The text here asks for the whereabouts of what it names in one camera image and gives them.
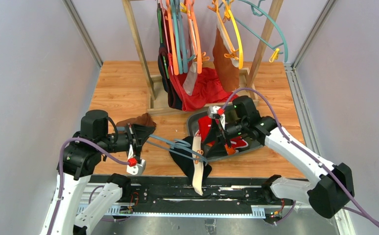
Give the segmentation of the blue-grey plastic clip hanger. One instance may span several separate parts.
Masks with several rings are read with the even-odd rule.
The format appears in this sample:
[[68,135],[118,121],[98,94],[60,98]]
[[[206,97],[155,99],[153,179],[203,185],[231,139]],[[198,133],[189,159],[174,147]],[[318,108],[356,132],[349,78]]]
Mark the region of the blue-grey plastic clip hanger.
[[[174,153],[176,153],[175,151],[172,151],[174,148],[183,149],[183,150],[185,150],[185,151],[187,151],[189,153],[192,153],[192,154],[195,154],[195,155],[199,156],[199,158],[193,158],[193,160],[195,160],[195,161],[202,161],[205,165],[207,165],[208,162],[209,162],[207,160],[207,158],[203,156],[203,154],[197,153],[195,150],[192,150],[191,149],[192,145],[189,142],[187,142],[187,141],[179,140],[179,139],[175,139],[174,141],[170,141],[170,140],[167,140],[165,138],[162,138],[162,137],[154,135],[154,134],[151,134],[149,138],[153,138],[153,139],[162,141],[162,142],[166,143],[169,146],[169,148],[163,147],[163,146],[161,146],[159,144],[155,144],[155,143],[150,142],[148,140],[145,143],[149,143],[149,144],[151,144],[153,146],[156,146],[156,147],[161,148],[163,150],[166,150],[168,152],[174,152]],[[130,155],[130,152],[131,152],[131,154],[133,154],[132,150],[129,150],[128,151],[128,156]]]

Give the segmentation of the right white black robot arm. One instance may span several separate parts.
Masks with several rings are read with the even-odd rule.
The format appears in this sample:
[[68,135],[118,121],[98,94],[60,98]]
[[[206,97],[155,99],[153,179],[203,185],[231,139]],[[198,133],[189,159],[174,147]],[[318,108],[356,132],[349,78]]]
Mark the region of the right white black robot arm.
[[248,96],[235,98],[233,108],[237,118],[229,123],[223,108],[208,108],[211,126],[202,144],[212,146],[206,159],[227,154],[231,139],[249,137],[283,156],[306,177],[306,181],[300,181],[271,176],[261,186],[266,202],[290,199],[310,205],[324,218],[332,218],[354,197],[352,171],[346,164],[334,164],[299,143],[275,118],[261,116]]

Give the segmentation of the teal plastic clip hanger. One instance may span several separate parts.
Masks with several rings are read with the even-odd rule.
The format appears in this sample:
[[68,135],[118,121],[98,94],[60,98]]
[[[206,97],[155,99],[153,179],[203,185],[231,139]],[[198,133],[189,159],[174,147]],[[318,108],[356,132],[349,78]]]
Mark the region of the teal plastic clip hanger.
[[[286,63],[288,61],[288,46],[287,46],[287,41],[285,39],[285,36],[284,36],[282,30],[280,29],[280,27],[276,23],[276,18],[277,18],[278,13],[275,10],[265,12],[263,9],[261,9],[261,1],[259,1],[258,3],[253,3],[249,0],[244,0],[243,3],[245,3],[249,6],[249,10],[246,11],[247,14],[251,13],[252,15],[254,15],[256,17],[266,17],[266,22],[265,22],[262,34],[259,35],[253,29],[251,29],[247,24],[243,23],[240,19],[235,17],[235,15],[233,13],[233,15],[236,19],[237,26],[238,27],[242,26],[244,29],[248,30],[251,34],[253,34],[257,39],[259,39],[260,44],[264,44],[265,47],[273,50],[273,54],[269,58],[270,63],[277,60],[279,58],[279,55],[282,55],[284,57],[284,62]],[[235,46],[235,43],[237,41],[236,41],[236,37],[235,37],[235,33],[234,33],[234,29],[233,29],[232,25],[226,23],[226,29],[227,29],[230,37],[231,37],[232,43]],[[269,39],[270,39],[270,36],[272,34],[273,29],[275,29],[278,32],[279,37],[282,40],[281,43],[274,45],[274,46],[269,43]],[[243,46],[243,52],[245,53],[247,51],[247,48],[243,45],[243,41],[242,41],[242,46]]]

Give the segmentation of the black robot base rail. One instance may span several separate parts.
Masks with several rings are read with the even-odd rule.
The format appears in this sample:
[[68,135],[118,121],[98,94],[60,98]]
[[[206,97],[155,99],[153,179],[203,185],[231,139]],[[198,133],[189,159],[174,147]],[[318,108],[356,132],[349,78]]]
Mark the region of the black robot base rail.
[[310,209],[291,199],[267,202],[261,188],[265,178],[207,178],[195,192],[187,177],[132,176],[131,188],[104,212],[102,221],[132,217],[257,218],[272,223]]

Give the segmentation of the yellow plastic clip hanger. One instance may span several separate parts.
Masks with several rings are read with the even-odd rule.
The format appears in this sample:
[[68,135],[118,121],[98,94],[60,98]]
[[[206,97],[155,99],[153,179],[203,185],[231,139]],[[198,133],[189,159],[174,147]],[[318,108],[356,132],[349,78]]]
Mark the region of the yellow plastic clip hanger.
[[[226,43],[229,46],[229,52],[224,54],[224,57],[232,59],[233,65],[237,67],[238,69],[242,69],[243,62],[244,62],[244,52],[243,52],[242,40],[241,40],[240,32],[236,23],[236,19],[231,10],[231,5],[233,2],[234,2],[233,0],[222,1],[222,7],[224,10],[224,13],[220,21],[221,21],[221,25],[223,26],[223,32],[224,32]],[[231,37],[226,29],[226,23],[231,24],[234,29],[234,33],[235,33],[235,37],[237,41],[235,43],[235,46],[232,43]]]

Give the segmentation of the brown underwear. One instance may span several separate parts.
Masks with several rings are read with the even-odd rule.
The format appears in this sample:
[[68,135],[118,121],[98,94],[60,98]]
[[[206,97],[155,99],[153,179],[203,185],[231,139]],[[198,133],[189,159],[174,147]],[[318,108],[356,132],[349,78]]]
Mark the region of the brown underwear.
[[230,58],[224,56],[225,53],[228,53],[228,50],[217,27],[213,47],[213,64],[224,91],[232,92],[239,88],[239,69],[233,65]]

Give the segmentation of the black underwear cream waistband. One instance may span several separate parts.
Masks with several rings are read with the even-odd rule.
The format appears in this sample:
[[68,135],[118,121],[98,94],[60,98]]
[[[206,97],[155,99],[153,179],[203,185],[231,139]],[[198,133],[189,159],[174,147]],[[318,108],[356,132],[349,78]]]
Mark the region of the black underwear cream waistband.
[[211,165],[205,165],[202,161],[193,160],[193,158],[199,158],[199,156],[189,153],[183,149],[174,148],[172,151],[176,152],[170,152],[173,161],[188,177],[194,191],[202,196],[202,184],[212,172]]

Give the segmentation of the red underwear white trim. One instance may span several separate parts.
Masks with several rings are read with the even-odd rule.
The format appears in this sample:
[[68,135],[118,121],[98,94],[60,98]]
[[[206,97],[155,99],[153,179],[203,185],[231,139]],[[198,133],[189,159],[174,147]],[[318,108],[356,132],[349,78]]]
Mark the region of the red underwear white trim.
[[224,157],[248,150],[251,141],[243,135],[229,138],[220,126],[220,121],[203,116],[197,121],[195,137],[201,138],[201,144],[207,157]]

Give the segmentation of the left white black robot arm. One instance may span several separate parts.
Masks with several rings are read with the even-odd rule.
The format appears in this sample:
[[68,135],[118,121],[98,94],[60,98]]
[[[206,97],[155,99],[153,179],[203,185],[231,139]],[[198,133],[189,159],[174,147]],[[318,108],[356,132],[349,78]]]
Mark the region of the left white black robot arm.
[[95,167],[110,158],[126,166],[127,173],[141,175],[146,166],[142,147],[155,129],[150,118],[140,116],[137,123],[126,123],[118,130],[106,111],[88,111],[80,130],[60,149],[56,189],[41,234],[90,235],[108,209],[131,194],[130,178],[114,173],[86,209],[78,212]]

